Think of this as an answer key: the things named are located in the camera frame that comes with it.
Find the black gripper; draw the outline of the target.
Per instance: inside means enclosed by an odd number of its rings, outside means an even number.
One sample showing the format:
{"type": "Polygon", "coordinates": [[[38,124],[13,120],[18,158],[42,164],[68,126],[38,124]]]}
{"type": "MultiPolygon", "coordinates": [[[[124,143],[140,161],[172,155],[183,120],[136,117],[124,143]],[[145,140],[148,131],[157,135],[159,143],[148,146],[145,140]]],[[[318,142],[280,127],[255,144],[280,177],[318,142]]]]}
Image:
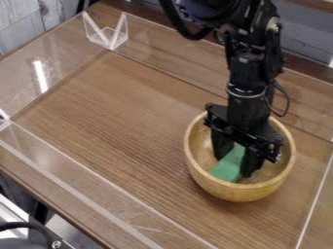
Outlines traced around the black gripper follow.
{"type": "Polygon", "coordinates": [[[240,174],[250,178],[263,162],[276,162],[282,135],[270,124],[271,95],[228,96],[227,105],[205,105],[204,126],[211,130],[213,156],[220,160],[235,144],[244,148],[240,174]]]}

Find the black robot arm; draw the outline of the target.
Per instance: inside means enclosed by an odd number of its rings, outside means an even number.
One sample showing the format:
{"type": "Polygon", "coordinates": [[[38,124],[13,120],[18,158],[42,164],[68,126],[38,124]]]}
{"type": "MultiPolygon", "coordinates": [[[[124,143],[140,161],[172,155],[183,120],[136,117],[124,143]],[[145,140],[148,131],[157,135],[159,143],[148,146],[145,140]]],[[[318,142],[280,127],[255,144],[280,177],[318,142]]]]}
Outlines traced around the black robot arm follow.
{"type": "Polygon", "coordinates": [[[228,70],[227,104],[207,104],[213,156],[244,148],[239,174],[248,177],[278,160],[283,139],[270,124],[272,98],[283,88],[282,23],[271,0],[159,0],[173,29],[188,40],[208,35],[223,43],[228,70]]]}

